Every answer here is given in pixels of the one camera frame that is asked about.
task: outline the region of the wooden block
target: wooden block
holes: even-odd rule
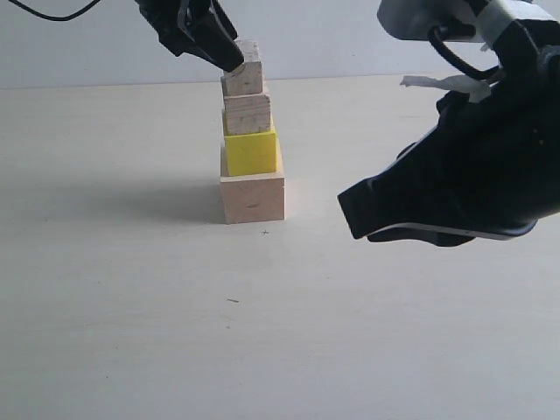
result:
[[[270,93],[224,96],[226,128],[230,135],[262,133],[272,130]]]
[[[285,177],[279,147],[276,155],[276,172],[230,177],[226,152],[222,148],[220,189],[227,224],[285,219]]]
[[[252,40],[240,40],[236,43],[245,57],[245,62],[233,72],[224,73],[224,95],[260,94],[263,91],[263,63],[258,44]]]
[[[278,135],[272,124],[270,131],[255,134],[229,135],[224,116],[227,169],[230,176],[272,173],[278,170]]]

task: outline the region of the white tape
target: white tape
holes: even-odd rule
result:
[[[493,46],[515,20],[556,21],[553,16],[536,4],[532,4],[531,1],[492,0],[476,20],[485,42]]]
[[[404,76],[402,86],[417,86],[420,88],[438,88],[447,91],[469,94],[469,102],[479,103],[492,94],[490,85],[485,81],[471,79],[469,76],[452,76],[437,80],[424,76]]]

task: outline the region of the block tower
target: block tower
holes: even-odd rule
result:
[[[255,41],[237,41],[245,63],[224,73],[220,189],[226,223],[285,218],[284,167]]]

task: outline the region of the stacked blocks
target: stacked blocks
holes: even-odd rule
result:
[[[221,153],[221,195],[226,222],[285,218],[284,167],[270,92],[258,45],[238,41],[245,63],[221,79],[225,147]]]

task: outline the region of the small wooden block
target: small wooden block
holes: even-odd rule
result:
[[[279,148],[277,155],[276,172],[230,177],[226,153],[222,148],[220,189],[227,224],[285,219],[285,177]]]
[[[272,173],[278,170],[278,135],[272,124],[270,131],[255,134],[229,135],[224,116],[227,169],[230,176]]]
[[[262,133],[272,130],[270,93],[224,96],[227,133],[231,135]]]
[[[252,40],[240,40],[236,44],[241,49],[245,62],[233,72],[224,73],[222,78],[224,95],[260,94],[263,91],[263,63],[258,44]]]

